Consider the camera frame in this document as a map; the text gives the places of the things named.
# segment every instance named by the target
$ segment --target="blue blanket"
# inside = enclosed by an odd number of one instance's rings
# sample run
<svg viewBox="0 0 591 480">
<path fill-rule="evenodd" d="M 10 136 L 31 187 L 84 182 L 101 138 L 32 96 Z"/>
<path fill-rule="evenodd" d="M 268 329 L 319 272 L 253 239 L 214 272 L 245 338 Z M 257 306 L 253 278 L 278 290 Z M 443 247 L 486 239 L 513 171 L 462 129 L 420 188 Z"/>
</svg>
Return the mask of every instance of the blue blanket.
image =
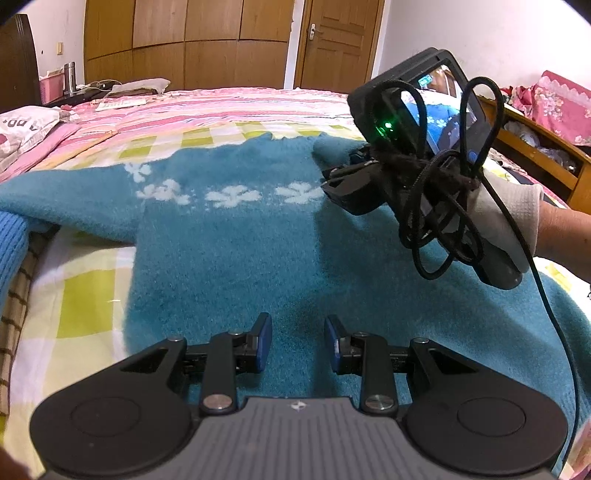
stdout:
<svg viewBox="0 0 591 480">
<path fill-rule="evenodd" d="M 357 398 L 359 378 L 334 376 L 324 351 L 323 319 L 334 313 L 394 345 L 415 336 L 442 343 L 548 394 L 572 423 L 569 365 L 531 275 L 501 291 L 456 262 L 443 278 L 423 280 L 388 209 L 353 217 L 323 196 L 320 170 L 358 146 L 263 135 L 142 168 L 29 173 L 0 184 L 0 210 L 135 243 L 124 326 L 131 352 L 171 334 L 207 342 L 270 312 L 267 369 L 241 376 L 242 395 Z M 439 262 L 444 252 L 432 242 L 423 256 Z M 576 356 L 585 419 L 590 324 L 554 281 L 544 284 Z"/>
</svg>

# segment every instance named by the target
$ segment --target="white glove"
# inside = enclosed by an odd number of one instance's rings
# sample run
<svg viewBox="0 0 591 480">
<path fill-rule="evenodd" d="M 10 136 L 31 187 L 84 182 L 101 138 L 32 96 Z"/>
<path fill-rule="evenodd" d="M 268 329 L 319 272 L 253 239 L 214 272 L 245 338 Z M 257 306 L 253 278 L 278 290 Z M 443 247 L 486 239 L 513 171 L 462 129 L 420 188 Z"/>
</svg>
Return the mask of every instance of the white glove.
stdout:
<svg viewBox="0 0 591 480">
<path fill-rule="evenodd" d="M 538 241 L 540 202 L 544 198 L 544 189 L 541 185 L 511 183 L 487 171 L 485 177 L 515 219 L 533 256 Z M 520 272 L 526 273 L 530 269 L 511 226 L 484 185 L 468 197 L 467 213 L 482 237 L 504 250 Z"/>
</svg>

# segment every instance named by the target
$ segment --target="wooden door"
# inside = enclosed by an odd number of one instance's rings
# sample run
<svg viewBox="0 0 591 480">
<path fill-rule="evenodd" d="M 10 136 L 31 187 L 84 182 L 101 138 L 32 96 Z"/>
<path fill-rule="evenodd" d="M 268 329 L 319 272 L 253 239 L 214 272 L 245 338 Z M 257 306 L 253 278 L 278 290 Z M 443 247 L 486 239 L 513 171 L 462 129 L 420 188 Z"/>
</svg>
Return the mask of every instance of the wooden door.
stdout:
<svg viewBox="0 0 591 480">
<path fill-rule="evenodd" d="M 310 0 L 301 87 L 350 93 L 366 81 L 379 0 Z"/>
</svg>

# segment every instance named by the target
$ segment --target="wooden wardrobe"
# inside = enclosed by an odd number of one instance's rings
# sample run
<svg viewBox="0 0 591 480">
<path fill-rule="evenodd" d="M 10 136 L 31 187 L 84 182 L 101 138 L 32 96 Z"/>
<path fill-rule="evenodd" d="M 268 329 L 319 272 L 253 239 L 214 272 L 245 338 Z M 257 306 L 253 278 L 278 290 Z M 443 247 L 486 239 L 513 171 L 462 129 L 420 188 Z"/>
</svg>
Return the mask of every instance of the wooden wardrobe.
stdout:
<svg viewBox="0 0 591 480">
<path fill-rule="evenodd" d="M 282 88 L 293 0 L 86 0 L 86 82 Z"/>
</svg>

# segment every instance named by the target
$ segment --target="yellow checkered pattern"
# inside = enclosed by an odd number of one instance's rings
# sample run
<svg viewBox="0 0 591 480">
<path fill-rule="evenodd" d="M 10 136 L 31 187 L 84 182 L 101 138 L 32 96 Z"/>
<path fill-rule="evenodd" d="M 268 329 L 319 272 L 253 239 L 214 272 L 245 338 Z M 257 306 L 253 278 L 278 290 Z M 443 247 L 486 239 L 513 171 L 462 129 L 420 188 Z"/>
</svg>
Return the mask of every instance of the yellow checkered pattern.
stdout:
<svg viewBox="0 0 591 480">
<path fill-rule="evenodd" d="M 167 158 L 179 148 L 238 144 L 266 132 L 275 137 L 326 132 L 362 139 L 352 122 L 323 126 L 222 123 L 115 142 L 102 150 L 98 145 L 58 168 L 144 163 Z M 508 177 L 492 161 L 486 167 Z M 0 417 L 0 436 L 5 448 L 17 461 L 27 465 L 34 476 L 43 471 L 28 434 L 35 407 L 57 390 L 126 357 L 122 328 L 134 255 L 134 247 L 62 229 L 40 259 L 12 371 L 11 412 L 7 419 Z M 540 261 L 538 265 L 570 292 L 591 318 L 586 298 L 589 285 L 549 262 Z"/>
</svg>

